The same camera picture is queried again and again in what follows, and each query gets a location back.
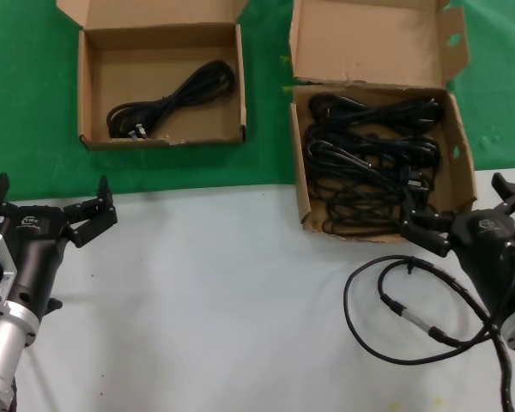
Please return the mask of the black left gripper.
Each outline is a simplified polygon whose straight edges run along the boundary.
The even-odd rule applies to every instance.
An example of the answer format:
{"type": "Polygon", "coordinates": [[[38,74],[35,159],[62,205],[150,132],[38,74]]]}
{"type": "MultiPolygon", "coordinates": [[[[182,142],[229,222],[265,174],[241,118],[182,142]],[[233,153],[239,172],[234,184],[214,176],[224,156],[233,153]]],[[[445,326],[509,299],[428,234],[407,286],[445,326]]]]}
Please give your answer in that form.
{"type": "Polygon", "coordinates": [[[10,254],[16,268],[8,300],[42,319],[68,239],[77,248],[84,247],[118,223],[117,211],[105,175],[100,178],[96,198],[63,210],[6,203],[9,188],[8,174],[0,173],[0,215],[9,223],[6,240],[13,247],[10,254]]]}

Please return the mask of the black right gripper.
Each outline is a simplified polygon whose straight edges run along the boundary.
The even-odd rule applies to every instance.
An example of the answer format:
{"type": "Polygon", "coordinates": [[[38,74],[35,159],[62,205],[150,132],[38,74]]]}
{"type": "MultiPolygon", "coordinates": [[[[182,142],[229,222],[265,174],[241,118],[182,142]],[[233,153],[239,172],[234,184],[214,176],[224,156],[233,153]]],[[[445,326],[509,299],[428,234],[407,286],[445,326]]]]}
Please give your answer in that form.
{"type": "Polygon", "coordinates": [[[404,200],[399,233],[442,258],[452,249],[494,324],[501,327],[515,313],[515,221],[509,216],[515,212],[515,184],[495,173],[491,185],[501,199],[494,209],[455,220],[452,212],[418,210],[412,200],[404,200]]]}

